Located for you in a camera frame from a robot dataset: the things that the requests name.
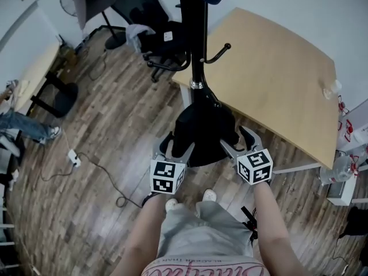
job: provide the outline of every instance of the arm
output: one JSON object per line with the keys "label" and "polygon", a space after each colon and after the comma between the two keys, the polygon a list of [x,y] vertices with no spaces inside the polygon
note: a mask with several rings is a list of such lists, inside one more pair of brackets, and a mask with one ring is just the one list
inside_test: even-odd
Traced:
{"label": "arm", "polygon": [[288,230],[270,186],[266,182],[256,184],[254,198],[260,255],[270,274],[309,276],[292,249]]}
{"label": "arm", "polygon": [[120,263],[111,276],[140,276],[156,259],[165,202],[166,196],[159,194],[145,203],[127,238]]}

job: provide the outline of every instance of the black base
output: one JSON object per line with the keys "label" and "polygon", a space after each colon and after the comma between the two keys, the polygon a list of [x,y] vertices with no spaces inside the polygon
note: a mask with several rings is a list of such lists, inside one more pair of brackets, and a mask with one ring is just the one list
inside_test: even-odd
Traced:
{"label": "black base", "polygon": [[111,36],[110,38],[108,38],[106,40],[105,48],[107,50],[112,50],[112,49],[118,48],[118,47],[122,46],[127,41],[124,32],[115,33],[115,36],[116,37]]}
{"label": "black base", "polygon": [[62,92],[58,92],[55,96],[54,108],[60,112],[57,117],[65,116],[73,107],[78,96],[78,86],[75,83],[68,83],[66,86],[70,89],[70,94],[66,96]]}

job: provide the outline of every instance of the light wood tabletop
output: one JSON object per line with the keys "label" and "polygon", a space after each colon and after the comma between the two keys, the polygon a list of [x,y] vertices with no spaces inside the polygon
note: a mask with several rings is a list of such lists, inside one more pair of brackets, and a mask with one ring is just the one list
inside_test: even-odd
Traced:
{"label": "light wood tabletop", "polygon": [[16,90],[15,111],[20,110],[41,89],[46,81],[45,76],[55,61],[58,52],[59,43],[51,44],[41,56],[24,70]]}
{"label": "light wood tabletop", "polygon": [[[334,61],[292,31],[239,8],[208,37],[207,58],[225,43],[232,48],[205,64],[216,97],[331,168],[338,99],[327,100],[323,87],[336,79]],[[173,80],[188,87],[190,78],[189,67]]]}

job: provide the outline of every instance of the shoe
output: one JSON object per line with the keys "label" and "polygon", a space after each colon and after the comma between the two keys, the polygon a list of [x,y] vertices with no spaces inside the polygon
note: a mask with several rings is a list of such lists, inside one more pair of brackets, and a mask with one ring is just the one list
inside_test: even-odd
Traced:
{"label": "shoe", "polygon": [[170,200],[168,200],[165,204],[165,210],[166,210],[166,213],[169,211],[169,210],[173,210],[175,209],[176,205],[178,204],[178,201],[175,199],[175,198],[172,198]]}
{"label": "shoe", "polygon": [[212,189],[207,189],[204,194],[202,201],[216,201],[217,195]]}
{"label": "shoe", "polygon": [[51,128],[51,134],[50,134],[50,139],[55,139],[56,137],[58,137],[60,134],[62,133],[62,128],[57,126],[57,127],[53,127]]}

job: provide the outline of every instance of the hand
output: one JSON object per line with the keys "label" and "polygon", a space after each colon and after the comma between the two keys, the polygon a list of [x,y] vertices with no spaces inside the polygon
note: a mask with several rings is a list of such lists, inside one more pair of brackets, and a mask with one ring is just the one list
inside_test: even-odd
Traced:
{"label": "hand", "polygon": [[12,89],[10,87],[8,89],[6,89],[5,92],[6,92],[6,97],[12,96],[13,91],[12,91]]}

